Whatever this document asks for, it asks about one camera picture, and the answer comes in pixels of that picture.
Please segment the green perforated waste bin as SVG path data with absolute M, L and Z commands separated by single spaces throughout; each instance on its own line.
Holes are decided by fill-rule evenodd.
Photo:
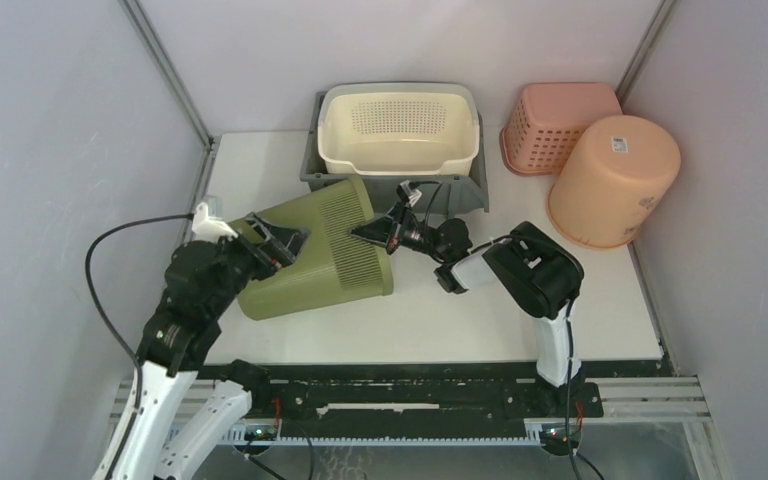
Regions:
M 360 178 L 349 177 L 258 215 L 278 226 L 304 227 L 310 236 L 293 265 L 250 282 L 238 295 L 246 317 L 266 320 L 393 293 L 385 251 L 350 235 L 374 218 Z

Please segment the cream perforated plastic basket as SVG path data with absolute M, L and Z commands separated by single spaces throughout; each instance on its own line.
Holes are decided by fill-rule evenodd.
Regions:
M 481 143 L 471 92 L 442 82 L 333 87 L 322 100 L 315 132 L 330 174 L 466 175 Z

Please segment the pink perforated plastic basket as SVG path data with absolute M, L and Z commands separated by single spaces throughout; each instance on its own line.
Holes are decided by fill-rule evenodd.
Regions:
M 591 124 L 621 113 L 606 83 L 529 84 L 500 133 L 503 161 L 518 175 L 556 174 Z

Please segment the orange plastic bucket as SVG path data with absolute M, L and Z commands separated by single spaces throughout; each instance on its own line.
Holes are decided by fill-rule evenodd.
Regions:
M 547 213 L 566 239 L 595 249 L 633 241 L 675 181 L 677 142 L 661 126 L 632 116 L 589 126 L 560 171 Z

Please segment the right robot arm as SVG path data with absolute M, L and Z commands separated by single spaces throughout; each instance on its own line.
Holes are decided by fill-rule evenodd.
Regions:
M 498 283 L 534 320 L 537 374 L 545 382 L 538 402 L 552 416 L 565 415 L 578 400 L 571 380 L 581 362 L 575 351 L 571 311 L 584 279 L 581 263 L 534 224 L 524 221 L 481 245 L 470 240 L 466 223 L 451 218 L 436 227 L 418 220 L 409 207 L 349 230 L 359 240 L 392 254 L 407 248 L 438 263 L 434 275 L 442 289 L 465 294 Z

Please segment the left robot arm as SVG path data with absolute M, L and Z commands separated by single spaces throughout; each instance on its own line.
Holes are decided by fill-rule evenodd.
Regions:
M 219 319 L 252 281 L 266 280 L 293 265 L 311 232 L 244 217 L 257 238 L 247 239 L 205 204 L 186 215 L 194 239 L 171 255 L 155 312 L 132 349 L 116 328 L 105 325 L 134 366 L 129 401 L 93 476 L 96 479 L 182 479 L 197 470 L 231 423 L 258 417 L 273 394 L 265 369 L 236 360 L 221 375 L 220 391 L 166 445 L 185 394 L 221 334 Z

